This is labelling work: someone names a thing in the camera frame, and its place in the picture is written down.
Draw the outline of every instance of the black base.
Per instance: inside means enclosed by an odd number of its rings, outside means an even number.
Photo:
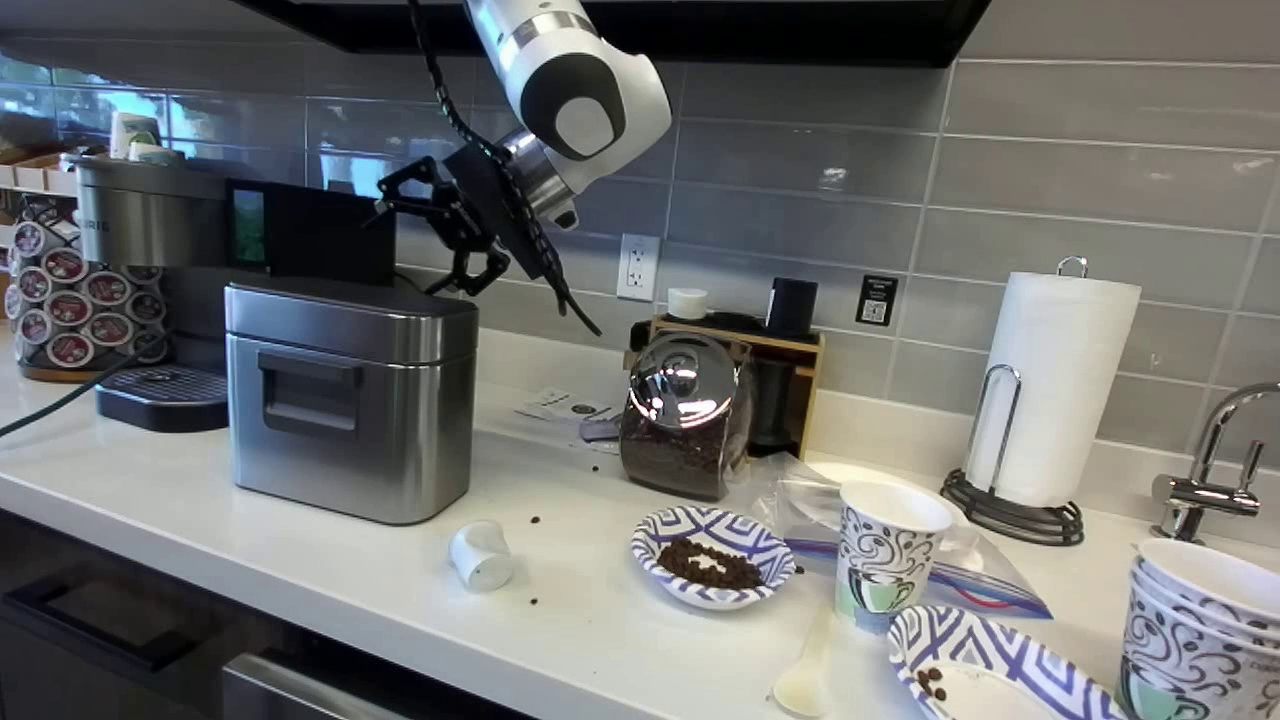
[[[97,390],[97,411],[151,431],[229,429],[229,380],[181,366],[130,370]]]
[[[1000,499],[995,494],[971,488],[960,469],[953,469],[939,494],[944,499],[960,503],[960,511],[971,525],[991,530],[1000,537],[1053,546],[1053,547],[1083,546],[1083,518],[1076,503],[1025,508],[1025,503]]]

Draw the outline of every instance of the gray tile backsplash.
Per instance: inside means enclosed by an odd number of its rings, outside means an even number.
[[[663,66],[676,127],[555,234],[605,336],[516,267],[480,296],[486,324],[626,349],[663,289],[765,317],[769,284],[802,276],[822,284],[824,390],[971,411],[1007,273],[1090,257],[1146,289],[1099,435],[1187,447],[1213,396],[1280,380],[1276,27],[1276,0],[995,0],[950,72]],[[455,144],[416,56],[271,43],[262,67],[262,50],[0,61],[0,99],[100,127],[156,114],[178,150],[357,191]],[[480,132],[516,127],[486,61],[448,56],[444,77]],[[401,227],[405,267],[448,263],[419,221]],[[661,235],[651,306],[614,296],[626,234]],[[890,330],[856,324],[867,273],[900,276]]]

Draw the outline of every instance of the kitchen counter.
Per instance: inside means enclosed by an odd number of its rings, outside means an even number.
[[[62,392],[6,366],[0,426]],[[688,613],[630,564],[630,532],[676,495],[519,435],[505,411],[501,392],[480,402],[471,494],[416,530],[240,494],[229,431],[139,431],[100,422],[92,396],[0,442],[0,508],[533,716],[786,716],[769,685],[833,578],[814,564],[749,613]],[[469,522],[505,525],[516,585],[455,585],[448,537]],[[995,540],[1062,615],[1025,628],[1110,687],[1141,537],[1141,522],[1090,511],[1080,547]],[[886,640],[842,626],[827,673],[833,716],[911,716]]]

